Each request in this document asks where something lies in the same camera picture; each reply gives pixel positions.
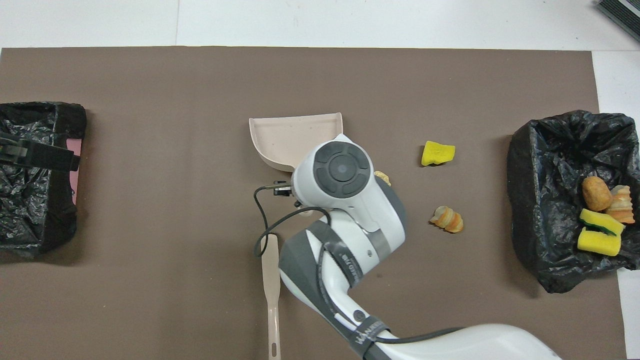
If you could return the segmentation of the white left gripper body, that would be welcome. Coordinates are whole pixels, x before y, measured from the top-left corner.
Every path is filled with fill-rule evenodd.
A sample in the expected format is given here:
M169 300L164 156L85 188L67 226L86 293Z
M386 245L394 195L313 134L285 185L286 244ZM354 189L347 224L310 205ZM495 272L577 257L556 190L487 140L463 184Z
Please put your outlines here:
M0 133L0 162L2 164L20 165L27 154L28 149L23 143L23 139L9 133Z

